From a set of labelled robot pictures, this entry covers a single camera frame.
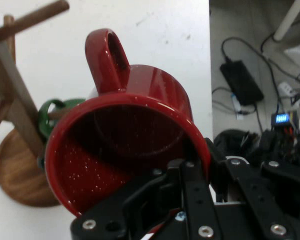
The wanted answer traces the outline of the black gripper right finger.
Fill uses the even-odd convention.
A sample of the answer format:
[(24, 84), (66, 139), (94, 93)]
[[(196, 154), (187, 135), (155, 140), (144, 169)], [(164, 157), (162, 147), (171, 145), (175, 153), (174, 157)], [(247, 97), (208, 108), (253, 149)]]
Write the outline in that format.
[(234, 197), (247, 211), (244, 229), (260, 240), (300, 240), (300, 167), (264, 161), (259, 169), (221, 155), (210, 139), (209, 179), (218, 202)]

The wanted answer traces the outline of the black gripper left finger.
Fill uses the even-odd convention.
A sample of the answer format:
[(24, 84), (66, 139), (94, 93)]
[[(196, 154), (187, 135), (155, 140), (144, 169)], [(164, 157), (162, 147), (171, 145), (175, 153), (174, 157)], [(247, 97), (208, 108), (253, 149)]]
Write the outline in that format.
[(74, 240), (140, 240), (157, 226), (184, 240), (219, 239), (214, 202), (198, 160), (135, 177), (70, 225)]

